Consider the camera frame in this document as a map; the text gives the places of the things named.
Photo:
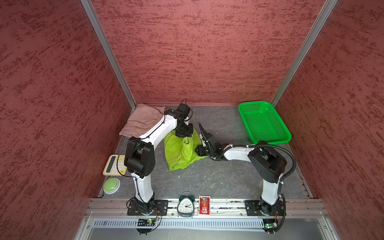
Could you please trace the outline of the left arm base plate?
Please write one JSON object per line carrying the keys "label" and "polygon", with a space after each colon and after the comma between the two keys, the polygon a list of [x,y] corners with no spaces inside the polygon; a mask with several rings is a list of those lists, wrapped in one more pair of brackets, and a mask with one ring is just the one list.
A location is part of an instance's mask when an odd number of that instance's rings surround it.
{"label": "left arm base plate", "polygon": [[168,211],[168,200],[151,200],[148,203],[143,203],[139,200],[132,200],[128,205],[128,216],[165,216]]}

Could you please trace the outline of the lime green shorts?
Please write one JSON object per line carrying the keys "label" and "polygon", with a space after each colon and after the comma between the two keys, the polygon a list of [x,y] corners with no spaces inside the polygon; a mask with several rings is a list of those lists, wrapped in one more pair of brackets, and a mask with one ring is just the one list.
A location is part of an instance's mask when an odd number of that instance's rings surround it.
{"label": "lime green shorts", "polygon": [[165,147],[165,158],[170,171],[185,169],[196,161],[206,158],[200,157],[195,149],[202,141],[194,130],[192,137],[179,138],[173,130],[163,139]]}

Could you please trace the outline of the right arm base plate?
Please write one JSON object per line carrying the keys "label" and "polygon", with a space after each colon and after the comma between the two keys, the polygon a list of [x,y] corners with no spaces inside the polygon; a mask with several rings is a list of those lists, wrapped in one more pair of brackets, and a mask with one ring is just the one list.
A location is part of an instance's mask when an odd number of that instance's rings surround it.
{"label": "right arm base plate", "polygon": [[286,214],[284,202],[278,200],[274,205],[269,205],[261,200],[245,200],[245,209],[247,216],[278,216],[282,217]]}

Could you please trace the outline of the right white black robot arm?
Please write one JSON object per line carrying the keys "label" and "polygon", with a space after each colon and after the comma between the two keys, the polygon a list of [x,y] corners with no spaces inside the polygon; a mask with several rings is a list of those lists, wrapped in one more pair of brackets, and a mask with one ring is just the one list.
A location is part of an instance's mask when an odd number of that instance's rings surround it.
{"label": "right white black robot arm", "polygon": [[263,179],[263,190],[258,209],[265,216],[271,216],[281,210],[280,201],[282,179],[287,160],[277,151],[277,147],[260,141],[256,145],[221,144],[199,124],[202,144],[195,152],[198,156],[208,156],[214,161],[245,161],[255,167]]}

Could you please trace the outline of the pink shorts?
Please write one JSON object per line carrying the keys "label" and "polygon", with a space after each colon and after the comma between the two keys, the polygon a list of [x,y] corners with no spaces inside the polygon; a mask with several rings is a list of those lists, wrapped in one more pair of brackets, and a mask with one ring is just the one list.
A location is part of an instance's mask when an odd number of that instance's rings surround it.
{"label": "pink shorts", "polygon": [[164,117],[165,111],[166,107],[138,104],[119,135],[136,138],[144,135]]}

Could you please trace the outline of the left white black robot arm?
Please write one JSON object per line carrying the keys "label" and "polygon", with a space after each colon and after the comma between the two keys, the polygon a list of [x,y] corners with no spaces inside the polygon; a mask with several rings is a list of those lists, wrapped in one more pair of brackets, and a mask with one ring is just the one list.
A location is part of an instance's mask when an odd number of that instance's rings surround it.
{"label": "left white black robot arm", "polygon": [[134,207],[139,213],[149,215],[155,208],[151,172],[155,168],[155,148],[166,137],[176,137],[182,142],[194,134],[189,124],[191,108],[180,103],[177,109],[137,105],[121,134],[131,136],[126,144],[124,165],[135,181]]}

